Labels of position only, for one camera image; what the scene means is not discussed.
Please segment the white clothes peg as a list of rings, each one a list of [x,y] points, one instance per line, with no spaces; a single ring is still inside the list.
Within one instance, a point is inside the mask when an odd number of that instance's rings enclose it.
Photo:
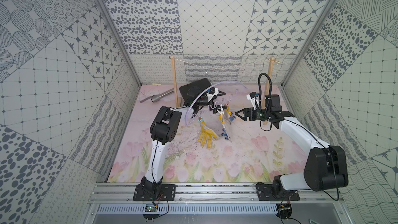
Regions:
[[[222,105],[210,105],[209,106],[209,110],[213,113],[213,114],[217,114],[217,113],[222,113],[224,111],[224,106]]]

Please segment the blue dotted glove with logo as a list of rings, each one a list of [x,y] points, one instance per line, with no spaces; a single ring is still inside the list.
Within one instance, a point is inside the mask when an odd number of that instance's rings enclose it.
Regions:
[[[232,141],[231,141],[231,138],[230,138],[230,136],[228,135],[228,132],[227,132],[225,114],[222,113],[222,112],[220,112],[220,111],[218,112],[218,114],[219,114],[220,123],[221,123],[221,125],[222,125],[222,134],[221,134],[221,136],[222,136],[225,140],[227,140],[227,141],[229,141],[229,142],[232,142]]]

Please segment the yellow dotted work glove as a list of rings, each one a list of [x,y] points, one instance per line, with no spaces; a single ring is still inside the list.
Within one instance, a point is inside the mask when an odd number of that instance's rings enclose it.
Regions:
[[[200,117],[198,121],[200,122],[200,128],[201,128],[198,137],[198,143],[201,145],[201,147],[206,147],[207,149],[211,149],[213,141],[218,140],[219,136],[215,133],[213,129],[209,128],[206,125],[202,117]]]

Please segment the purple wavy clothes hanger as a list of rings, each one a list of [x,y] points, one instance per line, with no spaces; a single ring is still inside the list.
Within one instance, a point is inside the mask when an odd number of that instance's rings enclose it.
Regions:
[[[219,96],[226,95],[225,92],[220,91],[218,86],[238,85],[244,89],[248,89],[246,85],[235,80],[226,80],[219,83],[212,84],[207,78],[196,80],[192,83],[180,87],[180,94],[184,100],[184,106],[187,111],[184,116],[184,125],[190,124],[189,119],[195,118],[200,110],[200,106],[210,106],[210,110],[217,110],[216,100]]]

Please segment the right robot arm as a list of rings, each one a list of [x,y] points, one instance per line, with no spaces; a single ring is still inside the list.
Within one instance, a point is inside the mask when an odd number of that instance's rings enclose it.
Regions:
[[[324,191],[348,186],[346,153],[340,146],[332,146],[306,129],[289,111],[283,111],[279,95],[272,94],[261,106],[260,95],[247,95],[250,108],[235,114],[243,121],[268,121],[273,127],[288,135],[307,155],[304,170],[276,176],[272,192],[279,196],[297,190]]]

